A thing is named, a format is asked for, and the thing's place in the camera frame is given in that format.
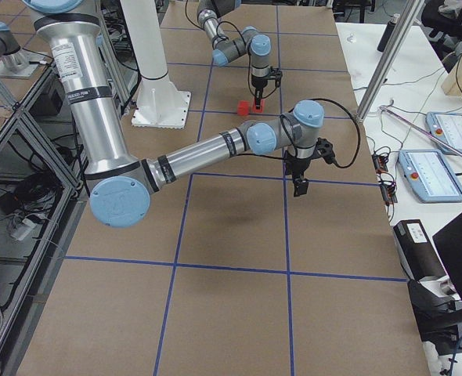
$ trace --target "ur robot arm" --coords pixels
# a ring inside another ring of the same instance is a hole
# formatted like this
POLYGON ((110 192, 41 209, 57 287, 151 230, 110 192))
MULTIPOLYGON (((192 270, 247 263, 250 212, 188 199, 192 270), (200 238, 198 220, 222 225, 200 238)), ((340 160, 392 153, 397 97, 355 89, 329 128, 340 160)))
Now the ur robot arm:
POLYGON ((245 27, 237 38, 229 39, 222 31, 219 18, 238 8, 241 0, 200 0, 197 19, 212 43, 214 63, 222 67, 246 53, 250 56, 251 84, 254 87, 254 107, 261 109, 268 81, 275 88, 281 85, 282 72, 270 65, 271 41, 252 26, 245 27))
POLYGON ((0 22, 0 57, 5 67, 14 73, 29 65, 29 60, 13 37, 9 27, 0 22))
POLYGON ((263 155, 287 147, 284 159, 295 186, 304 194, 304 171, 309 162, 331 155, 318 138, 323 108, 299 102, 292 113, 271 121, 247 121, 237 128, 194 143, 157 159, 140 160, 128 152, 96 47, 98 2, 24 0, 36 31, 49 42, 71 111, 88 155, 85 176, 90 205, 100 221, 112 227, 132 226, 150 206, 150 195, 179 177, 235 157, 247 150, 263 155))

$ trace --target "silver robot arm segment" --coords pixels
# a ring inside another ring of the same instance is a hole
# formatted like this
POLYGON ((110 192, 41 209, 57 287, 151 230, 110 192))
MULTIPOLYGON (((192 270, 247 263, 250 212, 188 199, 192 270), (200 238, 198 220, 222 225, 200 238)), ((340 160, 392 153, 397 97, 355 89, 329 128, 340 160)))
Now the silver robot arm segment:
POLYGON ((247 150, 263 155, 288 146, 284 159, 293 167, 292 177, 303 178, 317 153, 323 123, 323 108, 311 100, 299 102, 292 114, 245 122, 156 160, 140 161, 132 156, 96 46, 99 2, 63 0, 66 7, 48 5, 44 0, 24 2, 31 9, 36 31, 52 47, 88 155, 85 177, 92 189, 90 206, 100 222, 112 227, 132 226, 146 215, 150 195, 163 186, 247 150))
POLYGON ((264 88, 274 81, 275 88, 281 85, 282 72, 270 65, 271 41, 252 26, 247 26, 241 35, 229 40, 222 31, 218 19, 240 6, 241 0, 200 0, 197 19, 212 43, 212 58, 220 67, 248 53, 251 62, 251 84, 254 87, 254 107, 262 108, 264 88))
POLYGON ((3 22, 0 22, 0 57, 5 67, 15 73, 29 65, 29 60, 20 48, 19 43, 9 27, 3 22))

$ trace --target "office chair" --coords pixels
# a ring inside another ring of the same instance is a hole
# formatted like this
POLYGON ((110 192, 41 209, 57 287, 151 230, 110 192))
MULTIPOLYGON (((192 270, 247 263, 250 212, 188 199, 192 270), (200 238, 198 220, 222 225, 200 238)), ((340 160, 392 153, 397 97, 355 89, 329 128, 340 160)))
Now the office chair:
POLYGON ((424 7, 420 16, 422 24, 425 27, 433 29, 431 33, 429 33, 431 38, 434 38, 438 33, 442 33, 438 41, 431 43, 440 59, 443 58, 444 52, 452 52, 452 49, 444 46, 447 35, 462 41, 462 10, 456 19, 450 19, 442 16, 438 11, 441 5, 443 5, 443 0, 430 0, 424 7))

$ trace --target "blue tape line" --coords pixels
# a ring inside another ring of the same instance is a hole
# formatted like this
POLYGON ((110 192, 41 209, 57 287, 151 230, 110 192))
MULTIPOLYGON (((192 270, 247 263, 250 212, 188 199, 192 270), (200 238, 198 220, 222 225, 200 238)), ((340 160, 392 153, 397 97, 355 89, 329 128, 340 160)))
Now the blue tape line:
MULTIPOLYGON (((150 260, 134 260, 128 258, 102 258, 102 257, 91 257, 91 256, 64 256, 66 260, 78 260, 78 261, 93 261, 93 262, 112 262, 112 263, 124 263, 124 264, 140 264, 140 265, 152 265, 152 266, 170 266, 170 267, 182 267, 182 268, 194 268, 194 269, 213 269, 213 270, 230 270, 237 272, 249 272, 249 273, 265 273, 265 274, 287 274, 286 270, 277 269, 260 269, 260 268, 244 268, 239 266, 219 266, 219 265, 203 265, 203 264, 189 264, 189 263, 177 263, 173 262, 162 262, 162 261, 150 261, 150 260)), ((379 280, 384 282, 406 282, 406 278, 394 278, 394 277, 373 277, 373 276, 356 276, 352 274, 335 274, 335 273, 314 273, 314 272, 299 272, 290 271, 290 275, 300 277, 320 277, 320 278, 338 278, 344 280, 379 280)))
POLYGON ((308 68, 284 68, 283 71, 300 71, 300 72, 323 72, 323 73, 349 73, 346 70, 334 69, 308 69, 308 68))
MULTIPOLYGON (((205 107, 207 106, 207 99, 208 99, 208 87, 210 85, 210 80, 212 76, 212 67, 210 67, 210 70, 208 72, 208 81, 207 81, 207 89, 205 92, 205 99, 203 102, 203 110, 205 110, 205 107)), ((201 130, 203 128, 203 121, 204 121, 204 112, 201 115, 200 119, 200 127, 198 129, 198 136, 197 140, 200 139, 201 136, 201 130)), ((182 244, 182 235, 184 234, 184 227, 186 225, 186 216, 187 216, 187 208, 189 207, 189 198, 191 196, 191 188, 193 186, 193 175, 189 177, 189 183, 186 191, 186 202, 184 204, 184 211, 182 212, 182 220, 181 220, 181 227, 179 231, 179 238, 177 240, 177 249, 175 251, 175 258, 174 258, 174 266, 172 269, 171 273, 171 279, 170 279, 170 287, 168 288, 168 295, 167 295, 167 302, 165 304, 165 312, 163 315, 163 323, 161 325, 161 332, 160 332, 160 341, 158 342, 158 350, 157 350, 157 355, 156 355, 156 361, 154 364, 154 370, 153 370, 153 376, 158 375, 158 369, 160 366, 160 358, 161 358, 161 350, 163 349, 163 340, 164 340, 164 335, 165 335, 165 328, 167 327, 167 320, 168 320, 168 310, 170 309, 170 301, 171 301, 171 296, 174 288, 174 281, 175 281, 175 273, 177 271, 177 264, 179 260, 179 252, 181 249, 181 244, 182 244)))
POLYGON ((278 182, 283 181, 282 178, 277 178, 274 176, 253 176, 253 175, 231 175, 231 174, 219 174, 212 172, 194 172, 193 175, 198 176, 214 176, 218 178, 241 178, 241 179, 260 179, 260 180, 275 180, 278 182))
POLYGON ((177 271, 177 261, 179 260, 179 252, 182 244, 182 235, 184 234, 184 226, 186 224, 187 208, 189 207, 189 197, 191 195, 191 187, 193 185, 193 176, 189 177, 189 183, 186 191, 186 203, 184 204, 184 211, 182 212, 181 226, 179 230, 179 238, 177 239, 177 248, 175 250, 174 263, 171 271, 170 277, 170 286, 168 287, 167 302, 165 303, 165 311, 163 315, 163 323, 161 325, 160 340, 158 342, 158 350, 156 354, 156 361, 154 363, 153 376, 158 375, 158 369, 160 366, 161 350, 163 349, 163 340, 165 336, 165 329, 167 327, 168 321, 168 311, 170 309, 170 302, 172 297, 172 292, 174 289, 175 273, 177 271))
POLYGON ((200 265, 200 264, 187 264, 178 263, 181 268, 194 268, 194 269, 209 269, 209 270, 229 270, 233 272, 249 272, 249 273, 266 273, 266 274, 287 274, 285 270, 274 269, 256 269, 256 268, 241 268, 238 266, 218 266, 218 265, 200 265))
POLYGON ((291 274, 294 276, 338 278, 342 280, 380 280, 384 282, 406 282, 406 278, 354 276, 351 274, 310 273, 310 272, 291 272, 291 274))
MULTIPOLYGON (((280 11, 278 5, 276 6, 276 31, 280 33, 280 11)), ((280 59, 280 38, 277 39, 277 53, 278 53, 278 68, 281 69, 280 59)), ((283 93, 280 86, 280 113, 283 113, 283 93)), ((289 352, 291 362, 291 376, 295 376, 295 352, 294 352, 294 318, 292 314, 292 284, 291 284, 291 251, 290 251, 290 235, 288 229, 288 203, 287 203, 287 180, 285 179, 285 171, 283 164, 281 165, 283 173, 283 218, 285 222, 285 260, 287 267, 287 308, 288 308, 288 338, 289 338, 289 352)))
POLYGON ((66 260, 83 260, 83 261, 100 261, 100 262, 116 262, 123 264, 143 264, 143 265, 155 265, 155 266, 172 266, 173 262, 162 262, 162 261, 149 261, 149 260, 131 260, 127 258, 101 258, 101 257, 90 257, 90 256, 65 256, 66 260))

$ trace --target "brown cardboard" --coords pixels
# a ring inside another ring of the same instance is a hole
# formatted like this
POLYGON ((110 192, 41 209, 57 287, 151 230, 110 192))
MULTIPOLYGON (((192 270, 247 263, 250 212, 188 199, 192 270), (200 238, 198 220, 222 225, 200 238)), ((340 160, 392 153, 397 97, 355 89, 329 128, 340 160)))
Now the brown cardboard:
POLYGON ((66 260, 19 376, 150 374, 171 268, 66 260))
POLYGON ((289 184, 292 270, 403 278, 376 186, 314 183, 303 197, 292 192, 289 184))
POLYGON ((283 182, 194 176, 179 261, 285 270, 283 182))
POLYGON ((293 276, 292 306, 296 375, 429 375, 406 284, 293 276))
MULTIPOLYGON (((188 6, 194 16, 197 4, 188 6)), ((303 62, 290 58, 296 39, 288 33, 337 34, 329 9, 242 5, 229 19, 240 29, 254 24, 274 32, 279 25, 282 67, 291 69, 303 62)), ((300 56, 307 69, 320 64, 342 72, 286 69, 281 91, 266 100, 269 116, 239 117, 238 100, 251 97, 247 59, 210 68, 210 42, 203 31, 190 30, 183 2, 171 3, 164 27, 171 27, 162 30, 171 80, 193 93, 188 124, 134 128, 125 117, 125 138, 138 157, 269 119, 301 99, 324 96, 356 108, 333 36, 316 36, 309 46, 323 51, 300 56)), ((326 119, 320 136, 334 141, 345 164, 355 129, 338 108, 325 111, 336 118, 326 119)), ((86 209, 68 255, 103 260, 65 261, 18 375, 285 376, 292 367, 309 376, 427 375, 364 132, 360 153, 349 170, 314 161, 310 179, 339 183, 312 183, 304 197, 292 197, 281 162, 235 157, 164 187, 152 196, 147 218, 131 229, 102 226, 86 209), (121 262, 105 260, 111 258, 121 262), (82 325, 87 328, 77 333, 82 325), (116 325, 128 336, 119 346, 124 337, 116 325)))
POLYGON ((288 375, 286 315, 285 276, 178 268, 158 374, 288 375))

